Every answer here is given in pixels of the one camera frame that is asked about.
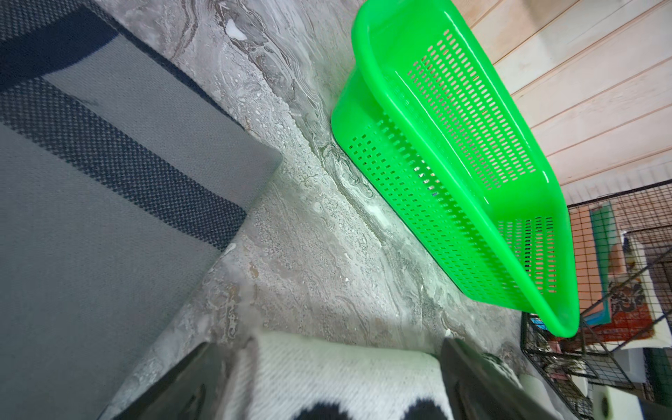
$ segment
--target wooden plank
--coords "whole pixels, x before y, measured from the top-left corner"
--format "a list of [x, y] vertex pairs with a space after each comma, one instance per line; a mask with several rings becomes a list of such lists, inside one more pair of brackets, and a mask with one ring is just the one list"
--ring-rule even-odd
[[672, 60], [532, 128], [548, 155], [672, 104]]
[[668, 0], [513, 95], [535, 126], [672, 56]]
[[501, 0], [453, 0], [464, 21], [471, 28]]
[[503, 0], [473, 27], [474, 35], [497, 62], [577, 0]]
[[661, 0], [581, 0], [502, 58], [495, 68], [509, 92], [519, 91]]
[[562, 194], [569, 205], [668, 179], [672, 179], [672, 150], [564, 184]]
[[548, 158], [560, 184], [672, 149], [672, 107], [606, 132]]

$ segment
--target white stain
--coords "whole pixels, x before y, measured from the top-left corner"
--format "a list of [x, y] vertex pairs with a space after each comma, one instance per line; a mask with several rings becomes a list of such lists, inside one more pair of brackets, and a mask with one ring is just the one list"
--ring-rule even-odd
[[236, 243], [235, 242], [232, 242], [232, 243], [228, 244], [228, 247], [226, 247], [226, 249], [224, 250], [224, 255], [230, 253], [234, 249], [236, 249]]
[[226, 31], [226, 35], [228, 35], [229, 38], [233, 38], [238, 41], [245, 41], [247, 39], [247, 35], [242, 33], [241, 30], [236, 27], [236, 23], [233, 21], [233, 19], [229, 19], [226, 22], [224, 31]]
[[383, 229], [387, 229], [390, 226], [390, 221], [385, 217], [385, 214], [383, 214], [382, 209], [378, 206], [366, 206], [366, 211], [371, 213], [373, 217], [378, 219], [378, 222], [380, 223], [380, 227]]

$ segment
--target black patch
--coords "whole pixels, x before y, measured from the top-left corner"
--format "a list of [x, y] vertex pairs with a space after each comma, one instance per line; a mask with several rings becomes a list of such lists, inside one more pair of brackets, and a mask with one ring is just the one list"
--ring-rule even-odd
[[403, 420], [448, 420], [444, 412], [429, 399], [418, 399], [404, 414]]
[[351, 420], [338, 404], [317, 403], [310, 410], [303, 409], [294, 420]]

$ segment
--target white wood panel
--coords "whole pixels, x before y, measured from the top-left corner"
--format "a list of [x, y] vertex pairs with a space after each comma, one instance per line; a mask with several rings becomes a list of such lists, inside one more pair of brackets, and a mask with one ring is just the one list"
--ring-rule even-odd
[[668, 179], [672, 179], [672, 150], [565, 184], [562, 193], [569, 205]]
[[636, 19], [513, 95], [535, 126], [672, 56], [672, 2]]
[[672, 60], [667, 60], [539, 124], [532, 132], [548, 156], [670, 104]]
[[474, 35], [496, 62], [577, 0], [503, 0], [473, 27]]
[[480, 18], [501, 0], [453, 0], [460, 14], [469, 27], [472, 27]]
[[560, 184], [672, 149], [672, 107], [606, 132], [548, 158]]
[[495, 68], [519, 91], [661, 0], [581, 0], [502, 58]]

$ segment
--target perforated basket side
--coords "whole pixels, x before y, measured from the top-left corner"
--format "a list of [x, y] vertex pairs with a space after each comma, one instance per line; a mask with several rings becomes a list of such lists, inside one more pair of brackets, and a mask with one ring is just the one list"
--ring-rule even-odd
[[441, 180], [387, 115], [339, 143], [463, 293], [481, 302], [532, 310]]

